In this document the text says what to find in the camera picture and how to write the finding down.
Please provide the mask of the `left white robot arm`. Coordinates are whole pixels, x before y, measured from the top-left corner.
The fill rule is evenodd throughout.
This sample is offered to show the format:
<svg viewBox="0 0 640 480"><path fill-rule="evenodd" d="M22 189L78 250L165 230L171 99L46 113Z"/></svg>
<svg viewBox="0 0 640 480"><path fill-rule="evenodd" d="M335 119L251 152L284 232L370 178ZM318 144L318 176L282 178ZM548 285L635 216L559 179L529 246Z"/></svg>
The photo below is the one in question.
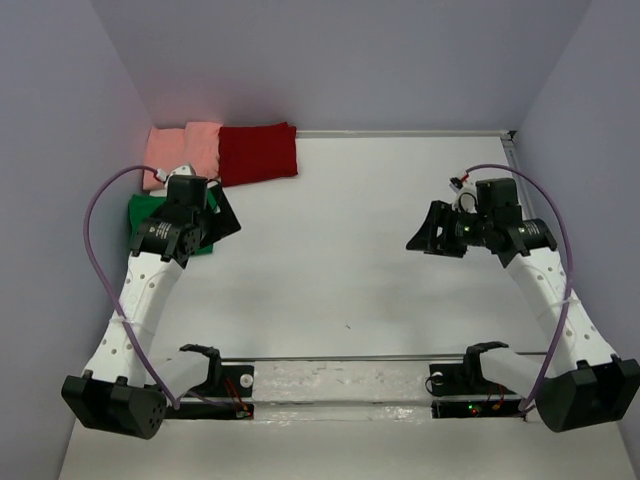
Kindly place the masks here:
<svg viewBox="0 0 640 480"><path fill-rule="evenodd" d="M240 229L220 184L169 176L163 203L133 236L121 291L108 293L114 312L99 346L81 374L62 384L62 398L84 427L148 440L193 389L209 395L219 388L218 349L186 344L158 367L149 353L189 259Z"/></svg>

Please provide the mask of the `green t shirt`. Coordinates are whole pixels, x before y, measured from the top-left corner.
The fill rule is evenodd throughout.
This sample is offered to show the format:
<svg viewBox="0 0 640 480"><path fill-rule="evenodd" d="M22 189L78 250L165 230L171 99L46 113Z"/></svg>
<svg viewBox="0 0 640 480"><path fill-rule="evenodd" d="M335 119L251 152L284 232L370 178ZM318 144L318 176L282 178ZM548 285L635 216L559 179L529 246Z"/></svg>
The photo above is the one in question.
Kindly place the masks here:
<svg viewBox="0 0 640 480"><path fill-rule="evenodd" d="M209 185L207 199L208 204L215 210L217 207L216 199L218 198L214 194L215 182ZM165 201L166 195L152 195L152 194L133 194L128 203L128 216L131 226L131 236L133 238L138 227L149 217L158 207L160 207ZM213 254L214 246L208 245L200 248L196 255L209 255Z"/></svg>

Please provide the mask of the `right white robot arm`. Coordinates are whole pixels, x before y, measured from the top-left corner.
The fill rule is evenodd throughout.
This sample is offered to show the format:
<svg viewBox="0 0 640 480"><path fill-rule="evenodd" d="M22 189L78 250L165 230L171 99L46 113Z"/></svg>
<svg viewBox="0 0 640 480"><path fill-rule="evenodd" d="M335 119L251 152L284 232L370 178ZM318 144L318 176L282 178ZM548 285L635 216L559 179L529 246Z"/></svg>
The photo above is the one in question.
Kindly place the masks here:
<svg viewBox="0 0 640 480"><path fill-rule="evenodd" d="M407 250L450 258L471 247L488 250L519 287L549 347L535 362L501 341L471 345L460 363L431 368L431 394L511 392L520 398L518 414L535 409L553 432L621 420L639 390L639 363L622 359L591 321L548 226L524 217L511 178L451 183L455 200L431 203Z"/></svg>

